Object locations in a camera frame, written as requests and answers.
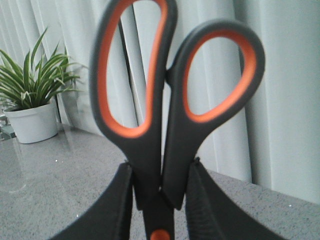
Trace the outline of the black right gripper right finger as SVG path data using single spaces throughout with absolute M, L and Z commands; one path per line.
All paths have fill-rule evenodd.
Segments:
M 185 214 L 191 240 L 282 240 L 242 210 L 211 178 L 197 157 L 189 167 Z

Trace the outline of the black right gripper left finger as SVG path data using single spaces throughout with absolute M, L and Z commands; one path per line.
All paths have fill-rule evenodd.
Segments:
M 114 178 L 98 200 L 53 240 L 128 240 L 133 207 L 133 171 L 119 165 Z

